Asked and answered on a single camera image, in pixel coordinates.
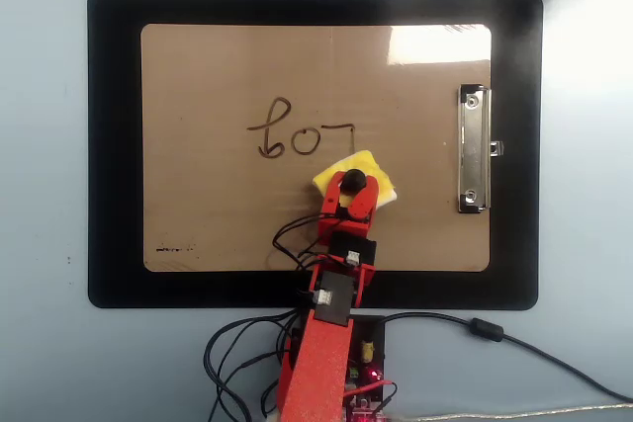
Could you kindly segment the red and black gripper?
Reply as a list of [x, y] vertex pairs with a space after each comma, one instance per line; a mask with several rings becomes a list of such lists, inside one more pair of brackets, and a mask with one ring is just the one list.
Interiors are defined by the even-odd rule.
[[317, 222], [317, 243], [325, 247], [323, 257], [346, 267], [374, 265], [377, 243], [368, 238], [379, 196], [374, 176], [366, 176], [366, 185], [345, 209], [340, 205], [340, 186], [345, 173], [335, 172], [323, 197]]

